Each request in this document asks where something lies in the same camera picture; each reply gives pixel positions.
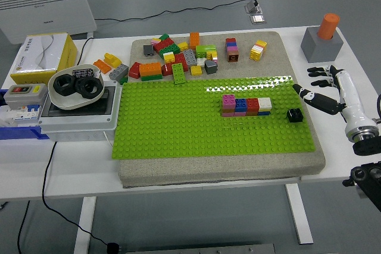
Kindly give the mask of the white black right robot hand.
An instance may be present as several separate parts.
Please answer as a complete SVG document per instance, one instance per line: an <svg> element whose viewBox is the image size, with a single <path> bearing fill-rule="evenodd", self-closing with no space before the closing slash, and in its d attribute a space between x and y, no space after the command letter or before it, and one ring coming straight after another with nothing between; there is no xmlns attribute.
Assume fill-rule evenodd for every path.
<svg viewBox="0 0 381 254"><path fill-rule="evenodd" d="M325 76L323 80L314 81L311 85L337 88L339 100L337 101L294 84L293 89L305 103L330 115L341 113L346 122L345 134L352 143L372 139L379 135L376 122L369 118L364 111L357 88L349 72L337 69L332 65L311 67L307 71L310 77Z"/></svg>

